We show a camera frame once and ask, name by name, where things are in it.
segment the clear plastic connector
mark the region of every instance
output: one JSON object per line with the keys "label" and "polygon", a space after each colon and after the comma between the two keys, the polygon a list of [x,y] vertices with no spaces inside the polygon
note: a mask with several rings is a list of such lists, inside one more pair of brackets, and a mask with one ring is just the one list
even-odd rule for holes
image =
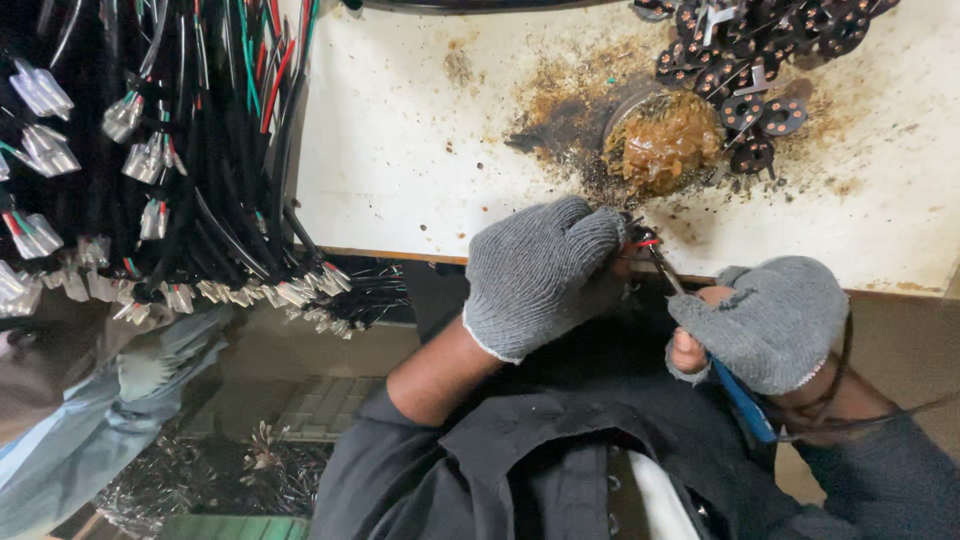
{"label": "clear plastic connector", "polygon": [[46,69],[33,67],[21,59],[13,61],[16,75],[11,75],[10,84],[30,110],[37,116],[59,116],[70,119],[73,102]]}
{"label": "clear plastic connector", "polygon": [[26,272],[13,272],[5,260],[0,260],[0,302],[7,302],[27,292],[29,279]]}
{"label": "clear plastic connector", "polygon": [[203,280],[197,283],[197,288],[200,289],[200,294],[204,295],[214,304],[229,302],[229,296],[227,295],[229,289],[222,283]]}
{"label": "clear plastic connector", "polygon": [[77,256],[80,264],[87,268],[107,268],[110,266],[110,237],[81,236],[77,238]]}
{"label": "clear plastic connector", "polygon": [[140,323],[145,321],[148,315],[150,315],[149,304],[138,304],[134,302],[121,307],[120,310],[117,311],[117,314],[113,315],[113,320],[119,321],[120,319],[126,319],[128,322],[140,326]]}
{"label": "clear plastic connector", "polygon": [[326,274],[333,278],[333,280],[337,282],[341,289],[345,290],[346,292],[350,292],[350,290],[353,288],[353,286],[350,285],[350,276],[329,262],[324,262],[324,269],[326,270]]}
{"label": "clear plastic connector", "polygon": [[63,290],[66,291],[66,296],[70,300],[74,300],[76,302],[86,302],[90,299],[90,296],[86,294],[84,280],[81,279],[76,268],[66,271],[66,279],[63,281]]}
{"label": "clear plastic connector", "polygon": [[3,218],[13,236],[13,244],[23,258],[47,257],[63,246],[60,236],[38,213],[23,220],[15,210],[6,211]]}
{"label": "clear plastic connector", "polygon": [[280,284],[276,286],[276,293],[296,307],[303,307],[308,301],[308,298],[303,294],[300,287],[297,287],[293,283],[280,282]]}
{"label": "clear plastic connector", "polygon": [[133,287],[136,285],[136,282],[130,280],[120,280],[117,284],[117,302],[128,306],[133,304]]}
{"label": "clear plastic connector", "polygon": [[303,320],[310,321],[310,322],[323,321],[324,319],[329,319],[329,318],[330,318],[330,313],[326,309],[323,309],[321,307],[314,307],[313,309],[310,309],[309,311],[303,314]]}
{"label": "clear plastic connector", "polygon": [[337,320],[330,323],[330,331],[333,332],[333,335],[341,337],[343,339],[351,339],[353,337],[353,330],[350,328],[350,322],[344,320]]}
{"label": "clear plastic connector", "polygon": [[243,289],[247,291],[247,296],[251,299],[251,301],[263,300],[264,298],[267,298],[267,295],[263,292],[263,287],[260,285],[247,283],[243,286]]}
{"label": "clear plastic connector", "polygon": [[247,290],[242,287],[237,290],[229,290],[228,288],[227,298],[241,307],[250,307],[253,304],[253,300],[247,295]]}
{"label": "clear plastic connector", "polygon": [[274,287],[265,286],[263,287],[263,292],[267,295],[267,300],[270,301],[273,307],[284,307],[290,304],[290,301],[281,296]]}
{"label": "clear plastic connector", "polygon": [[143,114],[143,97],[131,91],[127,97],[114,103],[104,112],[101,129],[114,142],[123,143],[136,131]]}
{"label": "clear plastic connector", "polygon": [[97,274],[96,270],[86,273],[86,284],[90,289],[90,297],[104,302],[115,302],[117,299],[117,283]]}
{"label": "clear plastic connector", "polygon": [[66,144],[66,137],[46,126],[34,124],[23,130],[23,148],[30,155],[27,162],[47,178],[80,170],[80,162]]}
{"label": "clear plastic connector", "polygon": [[123,165],[123,174],[144,184],[153,185],[162,168],[163,149],[160,147],[160,134],[153,134],[145,144],[134,144],[131,147]]}
{"label": "clear plastic connector", "polygon": [[14,298],[0,302],[0,318],[28,317],[36,312],[36,305],[40,303],[40,293],[43,283],[32,278],[26,272],[18,275],[24,284],[24,292]]}
{"label": "clear plastic connector", "polygon": [[170,209],[165,202],[151,199],[140,216],[140,239],[160,240],[167,234],[167,217]]}
{"label": "clear plastic connector", "polygon": [[187,284],[161,283],[160,290],[167,297],[167,306],[177,313],[193,313],[193,289]]}
{"label": "clear plastic connector", "polygon": [[54,272],[44,272],[40,275],[40,280],[43,281],[44,286],[53,290],[59,286],[63,286],[63,282],[66,281],[66,272],[64,272],[62,268]]}
{"label": "clear plastic connector", "polygon": [[287,309],[283,312],[284,323],[289,323],[299,319],[303,315],[303,311],[296,306],[287,306]]}
{"label": "clear plastic connector", "polygon": [[3,154],[0,153],[0,182],[4,182],[10,179],[10,166],[7,165],[7,160],[4,159]]}

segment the gray cloth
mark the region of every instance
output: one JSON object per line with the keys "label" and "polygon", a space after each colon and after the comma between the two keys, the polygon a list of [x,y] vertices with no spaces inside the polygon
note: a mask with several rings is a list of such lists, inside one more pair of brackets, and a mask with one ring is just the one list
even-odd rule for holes
{"label": "gray cloth", "polygon": [[487,352],[520,363],[618,298],[622,284],[601,270],[624,237],[616,211],[574,196],[494,223],[470,242],[464,326]]}
{"label": "gray cloth", "polygon": [[[670,299],[670,314],[734,375],[760,394],[781,395],[807,382],[827,359],[849,302],[836,278],[808,257],[774,258],[757,268],[732,266],[718,285],[735,289],[712,307],[692,295]],[[699,382],[707,370],[674,377]]]}

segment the metal terminal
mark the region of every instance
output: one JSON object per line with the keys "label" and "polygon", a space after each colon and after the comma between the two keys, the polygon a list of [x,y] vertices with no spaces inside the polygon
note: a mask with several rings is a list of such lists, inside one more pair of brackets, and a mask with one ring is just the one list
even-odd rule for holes
{"label": "metal terminal", "polygon": [[636,13],[636,16],[640,17],[640,20],[647,22],[660,22],[670,16],[670,12],[667,10],[660,9],[660,12],[657,12],[655,10],[651,10],[650,8],[638,6],[636,3],[634,3],[630,9]]}
{"label": "metal terminal", "polygon": [[767,81],[766,68],[763,66],[763,61],[757,65],[750,67],[750,72],[754,76],[754,85],[748,86],[746,88],[740,88],[739,90],[734,90],[734,96],[742,96],[746,94],[752,94],[754,92],[762,92],[763,90],[769,90],[770,88],[777,87],[777,83],[774,81]]}
{"label": "metal terminal", "polygon": [[[657,240],[657,233],[654,233],[653,229],[649,227],[643,228],[643,237],[641,241]],[[673,287],[674,294],[686,294],[684,286],[680,284],[680,280],[677,278],[677,274],[673,271],[673,268],[670,267],[670,264],[663,258],[663,254],[660,252],[660,248],[657,244],[650,244],[647,246],[650,248],[650,255],[653,256],[654,265],[657,266],[657,270],[666,277],[666,280],[670,283],[670,286]]]}
{"label": "metal terminal", "polygon": [[727,22],[736,14],[736,8],[717,10],[715,6],[707,7],[707,30],[704,32],[704,46],[710,47],[713,41],[713,27],[721,22]]}

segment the cut wires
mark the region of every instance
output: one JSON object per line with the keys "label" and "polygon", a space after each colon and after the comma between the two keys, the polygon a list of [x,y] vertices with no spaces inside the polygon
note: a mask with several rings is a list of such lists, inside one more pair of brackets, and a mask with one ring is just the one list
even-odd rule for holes
{"label": "cut wires", "polygon": [[280,61],[280,67],[276,70],[276,77],[274,78],[274,87],[270,91],[270,99],[267,100],[266,109],[263,112],[263,123],[260,125],[260,133],[267,133],[267,127],[270,126],[270,115],[274,112],[274,101],[276,100],[276,93],[280,88],[280,81],[283,80],[283,70],[287,67],[287,63],[290,61],[290,54],[294,52],[294,45],[297,40],[294,38],[287,44],[287,50],[283,53],[283,60]]}

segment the white work table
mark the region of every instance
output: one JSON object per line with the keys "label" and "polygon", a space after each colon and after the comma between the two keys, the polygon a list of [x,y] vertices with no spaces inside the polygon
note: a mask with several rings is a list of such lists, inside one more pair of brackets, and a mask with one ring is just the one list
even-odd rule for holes
{"label": "white work table", "polygon": [[[504,140],[548,98],[591,100],[600,83],[652,72],[672,23],[641,22],[628,6],[359,20],[329,7],[294,163],[314,241],[464,258],[515,209],[582,193],[575,167]],[[727,180],[635,214],[659,228],[682,274],[797,254],[850,289],[942,296],[960,254],[958,35],[960,4],[913,0],[875,19],[846,57],[784,67],[779,81],[808,79],[812,95],[807,123],[774,141],[780,184]]]}

